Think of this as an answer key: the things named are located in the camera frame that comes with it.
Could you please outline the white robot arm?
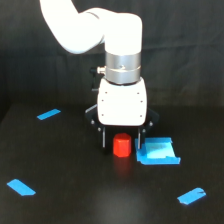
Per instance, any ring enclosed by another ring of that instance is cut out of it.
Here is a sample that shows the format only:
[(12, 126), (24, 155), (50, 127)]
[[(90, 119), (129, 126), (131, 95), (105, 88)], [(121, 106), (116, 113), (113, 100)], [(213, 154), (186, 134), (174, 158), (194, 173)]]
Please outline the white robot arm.
[(97, 104), (85, 111), (86, 118), (106, 143), (108, 126), (138, 129), (138, 143), (158, 121), (147, 107), (141, 77), (142, 20), (131, 13), (103, 8), (79, 12), (71, 0), (39, 0), (42, 15), (59, 44), (72, 54), (83, 54), (102, 44), (105, 65), (91, 71), (102, 76)]

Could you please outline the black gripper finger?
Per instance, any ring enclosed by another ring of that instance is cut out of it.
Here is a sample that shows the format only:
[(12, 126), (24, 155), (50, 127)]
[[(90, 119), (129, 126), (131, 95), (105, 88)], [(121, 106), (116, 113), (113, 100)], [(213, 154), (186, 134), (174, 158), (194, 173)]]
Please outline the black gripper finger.
[(102, 129), (102, 152), (106, 154), (107, 150), (107, 140), (106, 140), (106, 128)]
[(145, 128), (138, 128), (138, 149), (142, 148), (142, 145), (145, 142), (145, 134), (146, 134), (146, 130)]

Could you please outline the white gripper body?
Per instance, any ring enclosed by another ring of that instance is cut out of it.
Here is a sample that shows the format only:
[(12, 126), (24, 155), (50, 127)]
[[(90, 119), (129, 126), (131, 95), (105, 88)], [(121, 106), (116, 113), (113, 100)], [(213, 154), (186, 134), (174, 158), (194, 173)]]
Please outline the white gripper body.
[(150, 129), (159, 115), (147, 107), (144, 79), (132, 85), (114, 85), (105, 78), (100, 81), (97, 104), (85, 111), (88, 121), (96, 128), (127, 126)]

